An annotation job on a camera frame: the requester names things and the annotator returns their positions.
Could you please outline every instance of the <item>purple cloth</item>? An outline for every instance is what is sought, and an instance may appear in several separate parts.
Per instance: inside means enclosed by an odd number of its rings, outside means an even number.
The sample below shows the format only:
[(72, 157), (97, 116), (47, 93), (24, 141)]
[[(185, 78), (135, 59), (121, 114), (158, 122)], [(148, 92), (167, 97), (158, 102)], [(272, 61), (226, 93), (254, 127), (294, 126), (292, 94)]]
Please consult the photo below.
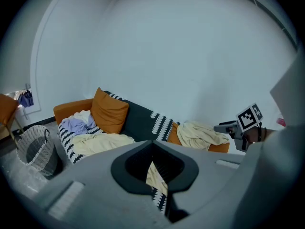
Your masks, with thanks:
[(61, 122), (61, 126), (69, 132), (74, 132), (75, 135), (88, 134), (88, 129), (96, 127), (93, 117), (90, 115), (88, 123), (84, 123), (82, 120), (69, 118)]

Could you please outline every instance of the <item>sofa armrest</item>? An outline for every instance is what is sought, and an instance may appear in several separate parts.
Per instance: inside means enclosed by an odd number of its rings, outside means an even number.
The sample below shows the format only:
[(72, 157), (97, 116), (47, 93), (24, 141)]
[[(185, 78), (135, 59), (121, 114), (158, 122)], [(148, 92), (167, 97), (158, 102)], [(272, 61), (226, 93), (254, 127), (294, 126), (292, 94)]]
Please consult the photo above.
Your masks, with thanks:
[(80, 112), (82, 110), (90, 110), (92, 106), (92, 100), (93, 99), (91, 98), (55, 106), (54, 115), (57, 124), (59, 125), (63, 119), (68, 118), (76, 112)]
[(229, 151), (230, 143), (224, 143), (220, 145), (210, 145), (209, 151), (218, 153), (227, 153)]

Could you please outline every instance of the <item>cream blanket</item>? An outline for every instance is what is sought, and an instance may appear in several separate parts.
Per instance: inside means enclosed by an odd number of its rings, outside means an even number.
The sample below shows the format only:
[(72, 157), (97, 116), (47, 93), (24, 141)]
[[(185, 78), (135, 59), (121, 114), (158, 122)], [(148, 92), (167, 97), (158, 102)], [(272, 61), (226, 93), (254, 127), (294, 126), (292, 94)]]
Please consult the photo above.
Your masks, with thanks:
[(211, 144), (220, 145), (229, 142), (225, 135), (196, 121), (185, 122), (178, 126), (177, 135), (182, 146), (205, 150), (208, 150)]
[(127, 144), (134, 143), (132, 137), (119, 134), (82, 134), (76, 135), (71, 140), (74, 152), (80, 155), (94, 155)]
[[(103, 151), (111, 150), (127, 144), (135, 143), (132, 137), (119, 134), (82, 134), (72, 138), (74, 152), (80, 155), (93, 155)], [(146, 184), (155, 187), (167, 195), (167, 185), (159, 175), (152, 163), (149, 167)]]

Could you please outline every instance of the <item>white surface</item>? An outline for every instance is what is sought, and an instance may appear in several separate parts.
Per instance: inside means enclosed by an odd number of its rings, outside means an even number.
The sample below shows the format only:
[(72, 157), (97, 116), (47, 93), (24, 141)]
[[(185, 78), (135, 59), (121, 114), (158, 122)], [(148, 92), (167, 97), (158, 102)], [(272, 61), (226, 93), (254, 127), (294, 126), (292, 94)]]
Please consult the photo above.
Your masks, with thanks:
[(51, 1), (28, 0), (8, 28), (0, 47), (0, 93), (22, 90), (30, 83), (34, 37)]
[(92, 64), (89, 45), (111, 0), (59, 0), (45, 22), (37, 50), (36, 89), (41, 110), (18, 118), (28, 125), (54, 116), (53, 108), (86, 98)]
[(36, 72), (37, 72), (37, 56), (38, 56), (38, 51), (39, 51), (39, 46), (40, 46), (40, 41), (42, 38), (42, 34), (44, 32), (45, 25), (47, 21), (49, 20), (49, 17), (51, 13), (53, 12), (54, 7), (58, 3), (59, 0), (52, 0), (43, 17), (41, 18), (41, 21), (39, 23), (39, 26), (36, 30), (32, 50), (31, 50), (31, 56), (30, 56), (30, 85), (31, 85), (31, 92), (33, 96), (33, 101), (34, 105), (27, 107), (27, 108), (19, 108), (16, 116), (17, 118), (21, 118), (22, 116), (25, 115), (25, 118), (28, 119), (27, 115), (40, 111), (41, 107), (39, 104), (39, 98), (38, 98), (38, 92), (37, 92), (37, 80), (36, 80)]
[[(295, 51), (248, 0), (118, 0), (105, 21), (88, 98), (100, 86), (174, 120), (210, 125), (256, 102), (263, 126), (276, 121), (269, 91)], [(230, 152), (241, 153), (233, 140)]]

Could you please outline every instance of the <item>white wicker basket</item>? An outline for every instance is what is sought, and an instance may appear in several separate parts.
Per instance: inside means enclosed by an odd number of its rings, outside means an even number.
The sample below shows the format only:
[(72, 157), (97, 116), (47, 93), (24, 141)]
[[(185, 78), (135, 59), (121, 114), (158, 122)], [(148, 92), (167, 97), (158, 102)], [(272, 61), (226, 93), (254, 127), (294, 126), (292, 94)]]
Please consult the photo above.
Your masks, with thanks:
[(26, 166), (32, 166), (44, 176), (53, 175), (58, 155), (49, 130), (43, 125), (34, 125), (17, 140), (17, 156)]

